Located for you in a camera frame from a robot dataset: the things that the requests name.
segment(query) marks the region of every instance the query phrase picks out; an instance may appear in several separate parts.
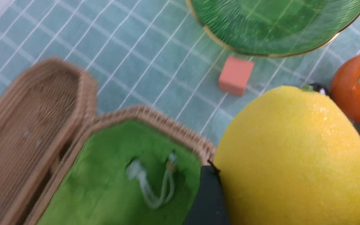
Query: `dark green cloth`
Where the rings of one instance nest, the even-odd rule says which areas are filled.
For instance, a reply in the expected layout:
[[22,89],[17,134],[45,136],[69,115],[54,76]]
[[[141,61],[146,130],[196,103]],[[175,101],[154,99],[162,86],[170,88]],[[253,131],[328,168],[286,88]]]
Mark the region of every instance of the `dark green cloth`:
[[[138,157],[159,193],[172,150],[178,166],[175,194],[167,205],[149,209],[125,168]],[[181,225],[197,194],[200,168],[189,149],[146,124],[127,121],[103,129],[86,142],[38,225]]]

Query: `pink cube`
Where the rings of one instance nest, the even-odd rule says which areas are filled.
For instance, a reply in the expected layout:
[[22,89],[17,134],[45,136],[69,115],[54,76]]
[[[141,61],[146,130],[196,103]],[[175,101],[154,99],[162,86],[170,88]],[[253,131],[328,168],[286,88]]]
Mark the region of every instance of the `pink cube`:
[[253,62],[229,56],[219,77],[219,89],[242,96],[253,67]]

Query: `lemon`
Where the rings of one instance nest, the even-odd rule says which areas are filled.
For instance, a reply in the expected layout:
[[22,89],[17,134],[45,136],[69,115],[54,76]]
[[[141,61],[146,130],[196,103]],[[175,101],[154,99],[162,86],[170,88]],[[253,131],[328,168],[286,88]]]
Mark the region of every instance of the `lemon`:
[[263,94],[228,126],[214,162],[233,225],[360,225],[360,136],[327,96]]

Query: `persimmon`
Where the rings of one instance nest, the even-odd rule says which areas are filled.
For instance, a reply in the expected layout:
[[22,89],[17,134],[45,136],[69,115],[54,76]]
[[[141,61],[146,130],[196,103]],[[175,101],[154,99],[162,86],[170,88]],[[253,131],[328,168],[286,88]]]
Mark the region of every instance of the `persimmon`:
[[344,114],[360,123],[360,55],[344,63],[334,75],[332,97]]

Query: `tiled surface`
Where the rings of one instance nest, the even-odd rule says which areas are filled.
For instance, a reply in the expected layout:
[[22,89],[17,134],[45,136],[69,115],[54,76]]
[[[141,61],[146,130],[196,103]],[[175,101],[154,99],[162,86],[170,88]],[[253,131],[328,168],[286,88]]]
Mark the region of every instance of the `tiled surface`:
[[303,56],[242,57],[255,67],[244,96],[235,97],[217,88],[234,54],[204,34],[184,0],[16,0],[0,17],[0,95],[36,61],[61,57],[96,78],[99,114],[147,104],[217,144],[258,95],[283,84],[329,85],[337,68],[358,53],[360,18]]

